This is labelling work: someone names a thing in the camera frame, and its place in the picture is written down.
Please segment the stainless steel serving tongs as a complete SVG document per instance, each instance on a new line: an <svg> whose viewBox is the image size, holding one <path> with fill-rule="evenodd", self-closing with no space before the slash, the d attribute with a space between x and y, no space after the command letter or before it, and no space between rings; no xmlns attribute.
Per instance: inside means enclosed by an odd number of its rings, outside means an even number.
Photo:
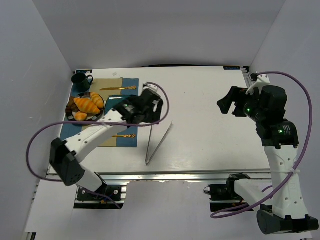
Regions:
<svg viewBox="0 0 320 240"><path fill-rule="evenodd" d="M153 125L150 128L149 139L147 143L147 150L145 156L145 165L149 166L153 158L155 157L157 151L160 149L161 145L165 141L168 136L171 128L173 126L173 122L168 125L166 131L160 130L158 125Z"/></svg>

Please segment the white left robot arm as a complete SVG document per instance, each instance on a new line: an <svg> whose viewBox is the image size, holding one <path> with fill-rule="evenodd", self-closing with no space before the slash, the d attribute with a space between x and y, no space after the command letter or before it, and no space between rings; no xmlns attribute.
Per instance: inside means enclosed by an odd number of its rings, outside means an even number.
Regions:
<svg viewBox="0 0 320 240"><path fill-rule="evenodd" d="M163 100L156 89L145 86L141 95L131 95L109 110L96 124L82 132L51 142L50 164L66 186L76 185L101 194L106 183L81 162L106 140L130 125L152 124L160 120Z"/></svg>

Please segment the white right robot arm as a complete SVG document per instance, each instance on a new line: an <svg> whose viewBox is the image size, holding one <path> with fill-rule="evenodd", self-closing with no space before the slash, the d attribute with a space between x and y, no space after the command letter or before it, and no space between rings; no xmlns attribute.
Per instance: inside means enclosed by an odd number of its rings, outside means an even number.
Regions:
<svg viewBox="0 0 320 240"><path fill-rule="evenodd" d="M286 91L267 85L262 89L231 87L217 102L222 114L235 104L236 117L249 117L255 122L269 162L272 188L266 196L245 174L231 175L227 190L232 196L242 197L256 211L256 219L265 235L303 233L319 229L319 221L310 216L302 196L298 171L294 168L298 154L298 132L293 122L284 118Z"/></svg>

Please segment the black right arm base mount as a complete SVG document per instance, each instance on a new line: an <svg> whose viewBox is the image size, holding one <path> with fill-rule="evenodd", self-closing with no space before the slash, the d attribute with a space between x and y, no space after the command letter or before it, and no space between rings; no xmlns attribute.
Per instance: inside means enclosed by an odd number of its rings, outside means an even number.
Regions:
<svg viewBox="0 0 320 240"><path fill-rule="evenodd" d="M248 206L244 199L235 192L235 181L250 180L251 178L244 173L231 174L224 184L210 184L203 189L203 192L210 196L210 211L217 212L223 209L232 209L235 212Z"/></svg>

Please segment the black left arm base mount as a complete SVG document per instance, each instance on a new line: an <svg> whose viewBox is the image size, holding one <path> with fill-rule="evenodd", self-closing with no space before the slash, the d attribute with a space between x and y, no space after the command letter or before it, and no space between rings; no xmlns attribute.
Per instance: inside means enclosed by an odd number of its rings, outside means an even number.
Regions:
<svg viewBox="0 0 320 240"><path fill-rule="evenodd" d="M79 187L74 201L74 209L120 210L124 206L126 190L121 185L104 185L98 192L90 192Z"/></svg>

